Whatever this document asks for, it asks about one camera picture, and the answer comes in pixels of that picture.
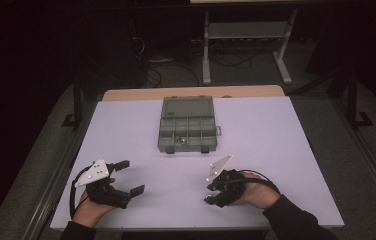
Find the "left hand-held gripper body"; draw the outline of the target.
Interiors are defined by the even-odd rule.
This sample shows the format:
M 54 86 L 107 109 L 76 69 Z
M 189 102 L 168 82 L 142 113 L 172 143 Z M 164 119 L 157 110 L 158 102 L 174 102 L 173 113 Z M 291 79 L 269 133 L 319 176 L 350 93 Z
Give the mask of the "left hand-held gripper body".
M 130 192 L 116 190 L 110 182 L 116 163 L 106 163 L 100 158 L 84 168 L 74 180 L 74 188 L 86 187 L 92 202 L 125 209 L 132 199 Z

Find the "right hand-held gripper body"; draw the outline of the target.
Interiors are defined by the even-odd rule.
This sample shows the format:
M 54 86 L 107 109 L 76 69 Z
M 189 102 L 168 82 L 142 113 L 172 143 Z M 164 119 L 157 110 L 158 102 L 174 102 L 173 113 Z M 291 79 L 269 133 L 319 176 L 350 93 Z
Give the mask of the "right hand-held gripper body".
M 210 183 L 217 184 L 215 191 L 218 191 L 218 194 L 214 197 L 219 199 L 219 204 L 216 206 L 220 208 L 239 199 L 245 190 L 246 178 L 235 169 L 225 169 L 232 157 L 233 155 L 229 154 L 212 163 L 206 178 L 208 185 Z

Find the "grey plastic compartment box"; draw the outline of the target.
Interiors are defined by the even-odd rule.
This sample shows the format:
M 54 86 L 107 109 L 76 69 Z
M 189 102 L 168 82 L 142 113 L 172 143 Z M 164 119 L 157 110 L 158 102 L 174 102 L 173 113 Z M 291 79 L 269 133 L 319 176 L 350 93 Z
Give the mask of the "grey plastic compartment box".
M 176 141 L 176 135 L 185 138 L 187 144 Z M 217 148 L 217 136 L 211 96 L 164 98 L 157 144 L 160 152 L 210 153 Z

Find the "person's left hand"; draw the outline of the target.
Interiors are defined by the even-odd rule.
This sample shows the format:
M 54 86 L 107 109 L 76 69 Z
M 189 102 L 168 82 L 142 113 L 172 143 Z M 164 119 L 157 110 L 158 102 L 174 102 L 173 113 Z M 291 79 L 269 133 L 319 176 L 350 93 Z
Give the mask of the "person's left hand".
M 92 202 L 86 191 L 81 195 L 71 220 L 85 227 L 94 228 L 98 222 L 115 207 Z

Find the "person's right hand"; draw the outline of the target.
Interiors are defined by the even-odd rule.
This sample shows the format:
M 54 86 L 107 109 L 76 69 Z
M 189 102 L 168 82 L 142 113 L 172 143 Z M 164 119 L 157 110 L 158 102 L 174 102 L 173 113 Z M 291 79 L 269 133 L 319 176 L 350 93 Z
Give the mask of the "person's right hand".
M 258 209 L 267 209 L 271 207 L 278 199 L 280 194 L 269 186 L 262 183 L 247 183 L 244 193 L 239 199 L 232 202 L 232 205 L 249 204 Z

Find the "white board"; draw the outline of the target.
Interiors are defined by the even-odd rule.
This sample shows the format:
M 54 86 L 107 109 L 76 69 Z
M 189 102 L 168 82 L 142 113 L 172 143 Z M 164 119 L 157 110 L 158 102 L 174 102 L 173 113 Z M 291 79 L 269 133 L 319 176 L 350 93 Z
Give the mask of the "white board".
M 107 214 L 102 229 L 121 231 L 241 230 L 268 227 L 251 206 L 205 203 L 210 165 L 225 157 L 236 170 L 255 170 L 273 181 L 301 209 L 324 227 L 344 221 L 287 97 L 218 98 L 216 123 L 222 129 L 216 150 L 166 154 L 157 147 L 162 103 L 109 101 L 97 105 L 71 173 L 102 158 L 129 160 L 115 173 L 115 186 L 127 191 L 144 186 L 127 208 Z

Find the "black stand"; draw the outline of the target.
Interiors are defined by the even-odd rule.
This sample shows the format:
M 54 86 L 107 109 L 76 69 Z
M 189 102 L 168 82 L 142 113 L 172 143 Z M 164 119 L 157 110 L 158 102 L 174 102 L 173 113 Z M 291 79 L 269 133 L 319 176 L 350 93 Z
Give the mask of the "black stand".
M 82 92 L 80 87 L 80 81 L 78 77 L 73 81 L 73 112 L 67 114 L 62 126 L 71 127 L 73 131 L 76 131 L 82 121 Z
M 359 127 L 372 126 L 373 123 L 365 112 L 357 111 L 358 78 L 354 71 L 351 72 L 347 95 L 347 120 L 357 130 Z

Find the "wooden table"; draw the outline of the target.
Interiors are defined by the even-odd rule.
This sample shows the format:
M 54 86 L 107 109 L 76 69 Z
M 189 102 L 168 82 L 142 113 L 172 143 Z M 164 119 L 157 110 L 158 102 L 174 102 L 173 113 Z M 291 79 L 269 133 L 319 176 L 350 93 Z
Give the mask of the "wooden table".
M 183 87 L 152 89 L 108 90 L 103 101 L 160 100 L 173 96 L 212 96 L 213 98 L 240 97 L 283 97 L 283 89 L 278 85 Z

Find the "white metal stand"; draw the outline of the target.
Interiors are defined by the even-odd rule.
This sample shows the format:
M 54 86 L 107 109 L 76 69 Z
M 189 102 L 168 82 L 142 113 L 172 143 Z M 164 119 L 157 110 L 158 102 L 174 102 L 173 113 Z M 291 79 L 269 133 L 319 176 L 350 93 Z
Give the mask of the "white metal stand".
M 297 9 L 290 11 L 289 18 L 285 21 L 261 21 L 261 22 L 211 22 L 210 13 L 204 16 L 204 38 L 202 56 L 202 77 L 205 85 L 211 84 L 209 41 L 222 39 L 281 39 L 282 43 L 278 51 L 273 52 L 275 63 L 283 83 L 290 85 L 292 79 L 284 63 L 284 54 L 294 28 Z

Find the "metal frame rail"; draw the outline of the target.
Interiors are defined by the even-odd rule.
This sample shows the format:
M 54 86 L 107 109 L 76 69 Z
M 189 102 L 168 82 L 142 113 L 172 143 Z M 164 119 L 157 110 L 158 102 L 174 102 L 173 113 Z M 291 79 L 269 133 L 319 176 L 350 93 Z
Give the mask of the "metal frame rail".
M 339 100 L 332 99 L 331 104 L 337 112 L 337 115 L 341 118 L 343 124 L 345 125 L 348 133 L 350 134 L 354 143 L 358 147 L 359 151 L 363 155 L 363 158 L 369 167 L 370 173 L 376 182 L 376 156 L 372 152 L 371 148 L 369 147 L 368 143 L 366 142 L 365 138 L 362 136 L 360 132 L 361 127 L 370 127 L 372 125 L 371 120 L 365 112 L 360 112 L 359 121 L 350 121 L 348 118 L 347 109 Z
M 52 219 L 96 106 L 96 102 L 83 102 L 82 117 L 79 122 L 73 125 L 72 118 L 77 113 L 73 110 L 73 113 L 69 114 L 69 126 L 60 126 L 66 136 L 54 138 L 55 146 L 60 149 L 59 156 L 53 158 L 53 168 L 47 175 L 47 185 L 41 188 L 41 197 L 25 228 L 22 240 L 38 240 Z

